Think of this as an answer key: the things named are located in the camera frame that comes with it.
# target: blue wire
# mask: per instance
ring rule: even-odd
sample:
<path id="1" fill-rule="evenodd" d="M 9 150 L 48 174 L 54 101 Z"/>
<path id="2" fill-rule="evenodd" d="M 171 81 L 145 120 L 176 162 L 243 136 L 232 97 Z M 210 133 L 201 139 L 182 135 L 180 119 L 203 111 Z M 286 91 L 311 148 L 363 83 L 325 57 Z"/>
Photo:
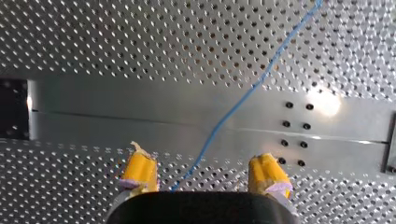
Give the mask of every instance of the blue wire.
<path id="1" fill-rule="evenodd" d="M 209 148 L 210 144 L 212 143 L 213 139 L 215 138 L 216 134 L 218 133 L 219 129 L 222 127 L 222 125 L 236 112 L 236 110 L 246 101 L 246 99 L 264 82 L 265 78 L 267 77 L 267 74 L 271 71 L 272 67 L 274 66 L 274 63 L 279 59 L 280 54 L 283 52 L 285 47 L 289 44 L 291 39 L 297 34 L 297 32 L 304 26 L 304 24 L 311 19 L 311 17 L 314 16 L 314 14 L 318 11 L 318 9 L 321 7 L 323 3 L 323 0 L 316 0 L 315 5 L 304 15 L 304 17 L 301 19 L 301 21 L 293 28 L 291 33 L 286 37 L 286 39 L 283 41 L 282 45 L 277 49 L 274 57 L 271 59 L 270 63 L 268 64 L 267 68 L 265 71 L 262 73 L 262 76 L 257 80 L 252 87 L 245 93 L 244 96 L 236 103 L 236 105 L 231 108 L 230 111 L 219 121 L 219 123 L 215 126 L 213 129 L 212 133 L 209 135 L 209 137 L 206 139 L 206 142 L 198 155 L 197 159 L 195 160 L 194 164 L 190 168 L 190 170 L 184 174 L 181 177 L 181 180 L 187 179 L 193 172 L 194 168 L 198 166 L 199 162 L 201 161 L 202 157 L 206 153 L 207 149 Z M 180 181 L 177 181 L 176 184 L 171 188 L 171 191 L 174 192 L 175 190 L 178 189 L 178 186 L 180 185 Z"/>

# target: perforated metal sheet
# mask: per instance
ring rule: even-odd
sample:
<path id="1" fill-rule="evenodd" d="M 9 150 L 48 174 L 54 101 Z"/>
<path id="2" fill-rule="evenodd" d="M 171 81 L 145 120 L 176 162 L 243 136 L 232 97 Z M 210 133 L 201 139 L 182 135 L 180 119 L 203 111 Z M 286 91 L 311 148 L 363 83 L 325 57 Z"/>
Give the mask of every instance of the perforated metal sheet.
<path id="1" fill-rule="evenodd" d="M 2 1 L 10 76 L 72 74 L 248 87 L 312 1 Z M 396 98 L 393 0 L 329 1 L 265 89 Z"/>
<path id="2" fill-rule="evenodd" d="M 99 223 L 119 193 L 117 179 L 128 148 L 0 143 L 0 218 L 4 223 Z M 153 152 L 161 189 L 186 172 L 193 158 Z M 356 177 L 286 167 L 293 202 L 303 223 L 394 223 L 392 177 Z M 247 165 L 227 159 L 203 161 L 180 190 L 247 190 Z"/>

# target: black hole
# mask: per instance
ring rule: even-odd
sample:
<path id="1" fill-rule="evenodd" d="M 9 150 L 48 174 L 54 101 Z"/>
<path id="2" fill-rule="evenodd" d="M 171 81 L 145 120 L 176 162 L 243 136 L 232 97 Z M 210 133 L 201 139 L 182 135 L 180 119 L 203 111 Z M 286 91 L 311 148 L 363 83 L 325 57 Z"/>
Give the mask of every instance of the black hole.
<path id="1" fill-rule="evenodd" d="M 308 104 L 308 105 L 306 105 L 305 108 L 306 108 L 307 110 L 313 110 L 313 109 L 314 109 L 314 106 L 311 105 L 311 104 Z"/>
<path id="2" fill-rule="evenodd" d="M 282 139 L 282 141 L 280 141 L 280 144 L 284 147 L 287 147 L 289 145 L 288 141 L 286 141 L 285 139 Z"/>
<path id="3" fill-rule="evenodd" d="M 310 130 L 311 129 L 311 125 L 309 123 L 305 123 L 303 124 L 303 128 L 306 130 Z"/>
<path id="4" fill-rule="evenodd" d="M 292 102 L 287 102 L 286 103 L 287 108 L 293 108 L 293 103 Z"/>
<path id="5" fill-rule="evenodd" d="M 308 147 L 308 144 L 305 141 L 303 141 L 300 143 L 300 147 L 306 148 Z"/>
<path id="6" fill-rule="evenodd" d="M 305 162 L 302 161 L 302 160 L 297 161 L 297 164 L 298 164 L 299 166 L 305 166 Z"/>
<path id="7" fill-rule="evenodd" d="M 395 168 L 395 167 L 390 166 L 390 167 L 388 168 L 388 170 L 389 170 L 391 173 L 396 174 L 396 168 Z"/>
<path id="8" fill-rule="evenodd" d="M 284 121 L 282 122 L 282 125 L 283 125 L 284 127 L 289 128 L 289 127 L 290 127 L 290 122 L 288 122 L 287 120 L 284 120 Z"/>
<path id="9" fill-rule="evenodd" d="M 286 164 L 286 160 L 283 157 L 279 157 L 279 159 L 277 159 L 277 162 L 279 162 L 279 164 Z"/>

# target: metal strip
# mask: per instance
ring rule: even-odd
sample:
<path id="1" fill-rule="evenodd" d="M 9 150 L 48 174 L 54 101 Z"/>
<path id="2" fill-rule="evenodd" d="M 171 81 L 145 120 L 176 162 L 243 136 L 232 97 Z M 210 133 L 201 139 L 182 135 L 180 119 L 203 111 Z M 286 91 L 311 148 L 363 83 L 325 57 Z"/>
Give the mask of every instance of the metal strip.
<path id="1" fill-rule="evenodd" d="M 48 77 L 33 82 L 34 109 L 99 117 L 144 119 L 212 127 L 245 90 L 177 82 L 124 81 L 109 77 Z M 293 103 L 286 108 L 286 103 Z M 226 124 L 267 130 L 388 141 L 393 104 L 326 93 L 257 90 Z M 282 122 L 287 120 L 290 127 Z M 308 123 L 310 129 L 304 128 Z"/>

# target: silver surface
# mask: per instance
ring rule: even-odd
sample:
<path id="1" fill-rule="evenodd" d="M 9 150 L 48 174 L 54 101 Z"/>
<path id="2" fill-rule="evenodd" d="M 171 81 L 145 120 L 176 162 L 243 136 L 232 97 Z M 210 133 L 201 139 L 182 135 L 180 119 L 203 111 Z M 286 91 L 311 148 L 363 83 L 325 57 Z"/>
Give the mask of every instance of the silver surface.
<path id="1" fill-rule="evenodd" d="M 151 82 L 109 77 L 46 77 L 33 82 L 33 108 L 106 118 L 143 119 L 210 129 L 245 93 L 197 83 Z M 294 103 L 292 109 L 286 102 Z M 305 106 L 312 104 L 313 110 Z M 394 104 L 341 98 L 329 93 L 257 90 L 226 126 L 386 142 Z M 282 126 L 288 120 L 290 128 Z M 309 123 L 310 130 L 303 129 Z"/>
<path id="2" fill-rule="evenodd" d="M 5 76 L 100 76 L 248 88 L 312 1 L 2 1 Z M 270 90 L 396 97 L 393 0 L 329 1 Z"/>
<path id="3" fill-rule="evenodd" d="M 0 144 L 0 218 L 5 223 L 98 223 L 119 192 L 117 176 L 129 150 L 44 142 Z M 192 158 L 154 152 L 161 189 L 186 172 Z M 338 174 L 285 167 L 303 223 L 393 223 L 392 177 Z M 180 190 L 247 190 L 247 164 L 221 158 L 203 161 Z"/>

